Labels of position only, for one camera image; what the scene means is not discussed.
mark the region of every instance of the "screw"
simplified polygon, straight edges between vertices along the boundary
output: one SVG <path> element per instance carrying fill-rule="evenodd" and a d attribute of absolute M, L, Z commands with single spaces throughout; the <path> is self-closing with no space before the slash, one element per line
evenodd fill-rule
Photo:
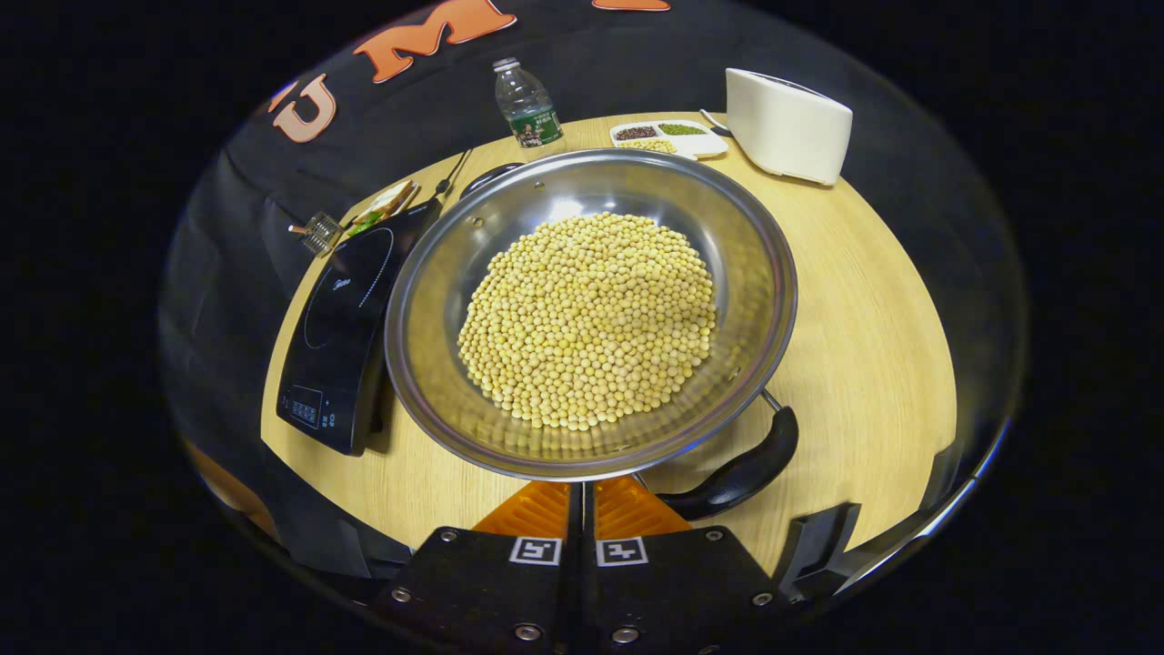
<path fill-rule="evenodd" d="M 513 628 L 513 634 L 521 641 L 538 641 L 541 639 L 541 628 L 525 624 Z"/>
<path fill-rule="evenodd" d="M 634 628 L 618 628 L 615 634 L 610 635 L 610 639 L 615 640 L 615 643 L 630 643 L 639 638 L 639 631 Z"/>

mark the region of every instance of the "letter m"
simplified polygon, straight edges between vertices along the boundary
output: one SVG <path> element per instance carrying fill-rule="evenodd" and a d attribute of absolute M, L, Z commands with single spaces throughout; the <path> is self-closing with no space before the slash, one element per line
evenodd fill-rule
<path fill-rule="evenodd" d="M 368 55 L 376 66 L 371 80 L 379 84 L 412 65 L 412 57 L 400 57 L 396 50 L 426 57 L 435 55 L 445 26 L 452 28 L 448 42 L 455 45 L 516 22 L 517 16 L 498 12 L 489 0 L 448 0 L 433 9 L 424 24 L 390 27 L 363 42 L 353 54 Z"/>

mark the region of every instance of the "pile of soybeans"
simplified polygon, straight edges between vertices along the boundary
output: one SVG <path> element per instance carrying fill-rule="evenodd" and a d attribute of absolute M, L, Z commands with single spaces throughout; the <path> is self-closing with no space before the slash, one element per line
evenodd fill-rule
<path fill-rule="evenodd" d="M 460 357 L 514 419 L 589 430 L 679 393 L 709 356 L 712 298 L 682 234 L 636 215 L 572 216 L 494 256 Z"/>

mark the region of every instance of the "orange gripper part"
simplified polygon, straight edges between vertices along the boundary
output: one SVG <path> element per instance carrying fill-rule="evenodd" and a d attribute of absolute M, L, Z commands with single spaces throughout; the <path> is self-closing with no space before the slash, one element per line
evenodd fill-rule
<path fill-rule="evenodd" d="M 634 478 L 595 484 L 595 537 L 631 539 L 690 531 L 691 525 Z"/>
<path fill-rule="evenodd" d="M 495 535 L 566 539 L 569 485 L 533 482 L 518 490 L 474 531 Z M 690 531 L 691 525 L 630 476 L 595 484 L 596 539 L 630 539 Z"/>
<path fill-rule="evenodd" d="M 520 537 L 566 539 L 570 487 L 534 480 L 481 520 L 474 531 Z"/>

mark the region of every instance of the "bottle cap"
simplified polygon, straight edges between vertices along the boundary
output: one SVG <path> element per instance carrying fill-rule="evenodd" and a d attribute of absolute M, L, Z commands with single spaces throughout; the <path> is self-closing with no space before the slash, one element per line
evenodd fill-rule
<path fill-rule="evenodd" d="M 508 71 L 519 65 L 521 65 L 521 62 L 518 62 L 516 57 L 505 57 L 504 59 L 494 62 L 494 72 Z"/>

